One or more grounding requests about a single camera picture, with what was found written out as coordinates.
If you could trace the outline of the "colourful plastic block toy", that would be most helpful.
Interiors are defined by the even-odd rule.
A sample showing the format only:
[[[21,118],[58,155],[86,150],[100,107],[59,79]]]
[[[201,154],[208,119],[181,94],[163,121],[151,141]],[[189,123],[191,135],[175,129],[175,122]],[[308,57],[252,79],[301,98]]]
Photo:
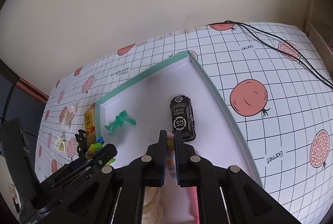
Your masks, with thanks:
[[[116,156],[116,146],[105,143],[102,137],[98,138],[96,143],[91,144],[85,153],[86,160],[93,160],[101,167],[114,163]]]

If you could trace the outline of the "cream hair claw clip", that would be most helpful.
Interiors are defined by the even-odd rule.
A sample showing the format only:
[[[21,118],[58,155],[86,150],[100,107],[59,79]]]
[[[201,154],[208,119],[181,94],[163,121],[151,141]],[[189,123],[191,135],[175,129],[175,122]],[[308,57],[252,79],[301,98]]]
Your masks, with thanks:
[[[66,138],[58,136],[57,140],[54,143],[54,146],[58,151],[66,152],[66,150],[67,150]]]

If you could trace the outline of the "black robot toy figure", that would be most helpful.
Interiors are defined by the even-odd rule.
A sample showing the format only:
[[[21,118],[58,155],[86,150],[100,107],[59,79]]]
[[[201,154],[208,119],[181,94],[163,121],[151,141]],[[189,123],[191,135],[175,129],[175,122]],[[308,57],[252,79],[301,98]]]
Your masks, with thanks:
[[[86,131],[79,129],[78,134],[75,134],[75,139],[77,142],[77,153],[78,156],[81,157],[87,152],[87,139],[86,139]]]

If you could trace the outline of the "green plastic toy figure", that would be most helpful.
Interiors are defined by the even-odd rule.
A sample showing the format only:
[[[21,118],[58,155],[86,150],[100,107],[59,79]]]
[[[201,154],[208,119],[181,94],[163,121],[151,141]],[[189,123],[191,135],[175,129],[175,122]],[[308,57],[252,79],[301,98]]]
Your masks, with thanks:
[[[130,117],[126,110],[121,111],[116,117],[113,122],[108,125],[105,125],[105,129],[108,132],[109,136],[113,136],[116,131],[121,128],[125,123],[130,125],[136,125],[136,121]]]

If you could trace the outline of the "yellow snack packet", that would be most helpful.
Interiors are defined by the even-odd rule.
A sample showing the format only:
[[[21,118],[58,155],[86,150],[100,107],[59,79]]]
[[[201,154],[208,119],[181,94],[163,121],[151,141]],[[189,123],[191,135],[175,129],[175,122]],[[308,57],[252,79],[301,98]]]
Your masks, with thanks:
[[[95,103],[93,103],[84,115],[85,119],[85,131],[86,131],[86,139],[87,145],[95,143],[96,133],[95,133]]]

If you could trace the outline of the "bag of cotton swabs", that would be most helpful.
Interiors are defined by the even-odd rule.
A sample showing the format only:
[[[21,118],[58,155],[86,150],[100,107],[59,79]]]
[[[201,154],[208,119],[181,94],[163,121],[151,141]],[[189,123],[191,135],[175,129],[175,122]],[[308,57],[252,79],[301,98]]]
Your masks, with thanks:
[[[60,121],[60,130],[65,132],[70,129],[71,122],[75,117],[77,110],[77,105],[74,104],[71,107],[64,107],[60,113],[59,121]]]

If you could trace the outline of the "black toy car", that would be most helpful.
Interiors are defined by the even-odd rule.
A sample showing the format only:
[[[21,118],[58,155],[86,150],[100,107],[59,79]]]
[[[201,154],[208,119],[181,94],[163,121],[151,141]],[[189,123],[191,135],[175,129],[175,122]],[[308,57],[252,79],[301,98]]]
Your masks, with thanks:
[[[184,142],[193,141],[196,137],[195,121],[191,99],[178,95],[170,102],[172,133],[181,132]]]

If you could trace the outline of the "cream lace scrunchie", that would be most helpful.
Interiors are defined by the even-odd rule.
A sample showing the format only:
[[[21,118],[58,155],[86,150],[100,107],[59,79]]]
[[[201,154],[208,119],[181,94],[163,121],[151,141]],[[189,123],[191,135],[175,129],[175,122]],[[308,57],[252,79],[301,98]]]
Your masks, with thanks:
[[[144,193],[142,223],[165,223],[163,207],[160,203],[161,190],[157,187],[146,187]]]

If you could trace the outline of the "teal shallow cardboard box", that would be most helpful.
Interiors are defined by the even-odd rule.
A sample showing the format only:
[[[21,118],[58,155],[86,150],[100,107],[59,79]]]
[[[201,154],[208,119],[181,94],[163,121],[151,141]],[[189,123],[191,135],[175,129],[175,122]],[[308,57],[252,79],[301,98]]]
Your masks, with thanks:
[[[271,201],[233,116],[198,61],[180,52],[96,103],[95,130],[118,154],[102,170],[114,223],[141,223],[144,192],[162,187],[167,143],[181,188],[195,188],[201,223],[265,223]]]

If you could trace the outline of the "dark blue cabinet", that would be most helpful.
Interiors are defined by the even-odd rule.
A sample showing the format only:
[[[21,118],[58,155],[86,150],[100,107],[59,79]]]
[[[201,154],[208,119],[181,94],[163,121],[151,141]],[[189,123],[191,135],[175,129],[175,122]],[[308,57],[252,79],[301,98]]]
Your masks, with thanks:
[[[1,124],[18,118],[35,152],[48,95],[1,62]]]

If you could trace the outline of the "pomegranate print grid tablecloth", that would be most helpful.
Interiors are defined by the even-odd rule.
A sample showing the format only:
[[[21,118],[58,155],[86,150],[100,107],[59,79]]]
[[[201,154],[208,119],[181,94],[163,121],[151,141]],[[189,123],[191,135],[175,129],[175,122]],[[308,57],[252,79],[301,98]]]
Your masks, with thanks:
[[[34,170],[39,180],[76,157],[58,151],[60,113],[84,113],[103,95],[182,51],[203,67],[250,149],[263,188],[302,223],[332,207],[332,82],[307,36],[279,23],[216,23],[131,44],[59,80],[41,121]]]

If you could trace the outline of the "white wooden shelf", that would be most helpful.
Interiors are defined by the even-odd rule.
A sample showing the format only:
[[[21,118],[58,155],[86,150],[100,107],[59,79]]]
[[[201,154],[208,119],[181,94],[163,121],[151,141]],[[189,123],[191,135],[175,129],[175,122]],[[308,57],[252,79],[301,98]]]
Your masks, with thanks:
[[[326,68],[332,71],[332,0],[310,0],[305,32]]]

